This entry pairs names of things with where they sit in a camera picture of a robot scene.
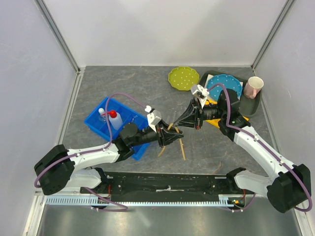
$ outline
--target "pink mug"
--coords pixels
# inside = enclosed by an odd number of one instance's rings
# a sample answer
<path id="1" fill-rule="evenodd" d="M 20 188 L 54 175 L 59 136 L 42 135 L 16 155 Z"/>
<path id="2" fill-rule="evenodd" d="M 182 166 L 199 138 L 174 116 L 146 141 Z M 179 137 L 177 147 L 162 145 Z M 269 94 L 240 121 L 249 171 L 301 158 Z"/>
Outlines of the pink mug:
<path id="1" fill-rule="evenodd" d="M 264 81 L 261 78 L 257 76 L 250 77 L 245 85 L 245 97 L 254 99 L 263 86 Z"/>

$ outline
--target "clear bottle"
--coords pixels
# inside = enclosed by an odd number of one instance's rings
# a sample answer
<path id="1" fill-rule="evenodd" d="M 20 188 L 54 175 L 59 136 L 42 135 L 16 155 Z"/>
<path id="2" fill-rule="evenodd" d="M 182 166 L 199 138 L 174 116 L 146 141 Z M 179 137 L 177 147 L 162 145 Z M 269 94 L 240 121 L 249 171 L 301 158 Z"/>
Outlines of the clear bottle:
<path id="1" fill-rule="evenodd" d="M 109 121 L 112 124 L 113 128 L 116 130 L 120 129 L 120 127 L 122 127 L 123 125 L 123 120 L 120 114 L 114 110 L 111 110 L 110 112 L 108 112 L 108 114 L 109 114 Z"/>
<path id="2" fill-rule="evenodd" d="M 103 108 L 99 108 L 98 113 L 99 113 L 98 119 L 102 122 L 106 122 L 105 110 Z"/>

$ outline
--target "gray floor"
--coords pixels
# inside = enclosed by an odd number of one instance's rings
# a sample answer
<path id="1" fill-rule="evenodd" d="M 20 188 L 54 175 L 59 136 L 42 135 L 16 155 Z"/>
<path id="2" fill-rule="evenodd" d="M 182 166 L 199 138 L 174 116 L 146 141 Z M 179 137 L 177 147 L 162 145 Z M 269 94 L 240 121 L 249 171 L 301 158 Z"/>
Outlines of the gray floor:
<path id="1" fill-rule="evenodd" d="M 138 206 L 96 212 L 46 206 L 37 236 L 301 236 L 294 211 L 281 214 L 255 199 L 243 213 L 213 207 Z"/>
<path id="2" fill-rule="evenodd" d="M 167 123 L 173 122 L 187 108 L 191 92 L 178 91 L 171 87 L 167 78 L 173 67 L 161 66 L 88 66 L 77 96 L 72 117 L 63 143 L 67 148 L 87 148 L 106 142 L 83 123 L 88 114 L 114 92 L 125 92 L 162 113 Z M 249 78 L 251 68 L 194 67 L 202 76 L 207 70 L 218 70 L 231 75 Z M 132 109 L 145 114 L 133 101 L 118 95 L 115 99 Z M 271 143 L 266 120 L 259 107 L 250 122 L 260 136 Z M 126 161 L 100 165 L 106 171 L 226 174 L 244 167 L 253 173 L 264 174 L 264 170 L 241 147 L 222 135 L 219 129 L 204 124 L 201 130 L 182 128 L 186 161 L 183 160 L 179 142 L 166 147 L 158 158 L 161 148 L 152 143 L 140 161 Z"/>

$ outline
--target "gray tray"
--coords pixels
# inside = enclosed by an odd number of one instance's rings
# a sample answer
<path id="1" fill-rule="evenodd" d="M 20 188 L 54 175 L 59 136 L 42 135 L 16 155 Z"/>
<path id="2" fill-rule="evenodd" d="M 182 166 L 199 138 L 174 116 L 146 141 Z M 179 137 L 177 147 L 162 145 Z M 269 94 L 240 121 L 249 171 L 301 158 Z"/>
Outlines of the gray tray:
<path id="1" fill-rule="evenodd" d="M 207 78 L 208 78 L 208 75 L 221 75 L 221 74 L 224 74 L 222 72 L 218 72 L 218 71 L 214 71 L 214 70 L 209 70 L 207 72 L 204 73 L 204 75 L 201 77 L 201 79 L 199 80 L 199 83 L 201 86 L 205 87 L 205 84 L 206 84 L 206 81 L 207 81 Z M 240 82 L 243 82 L 243 89 L 245 88 L 245 85 L 247 83 L 247 79 L 243 79 L 243 78 L 240 78 L 240 77 L 237 77 L 237 76 L 234 76 L 236 79 L 238 79 Z M 257 111 L 257 108 L 260 104 L 260 100 L 261 100 L 261 95 L 262 95 L 262 91 L 260 91 L 256 97 L 254 99 L 250 99 L 250 98 L 247 98 L 243 95 L 241 95 L 241 98 L 240 98 L 240 110 L 239 112 L 250 118 L 252 116 L 255 115 L 256 111 Z"/>

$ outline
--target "white backdrop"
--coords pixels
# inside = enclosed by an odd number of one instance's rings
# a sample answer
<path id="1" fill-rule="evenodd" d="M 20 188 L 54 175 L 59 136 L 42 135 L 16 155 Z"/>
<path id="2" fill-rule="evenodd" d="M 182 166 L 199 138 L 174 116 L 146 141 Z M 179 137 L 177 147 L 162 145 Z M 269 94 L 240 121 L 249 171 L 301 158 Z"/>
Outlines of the white backdrop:
<path id="1" fill-rule="evenodd" d="M 250 65 L 285 0 L 45 0 L 85 65 Z"/>
<path id="2" fill-rule="evenodd" d="M 2 1 L 0 22 L 0 235 L 19 236 L 75 71 L 33 0 Z"/>
<path id="3" fill-rule="evenodd" d="M 281 152 L 311 170 L 315 189 L 315 2 L 296 1 L 257 68 Z M 311 212 L 315 219 L 315 207 Z"/>

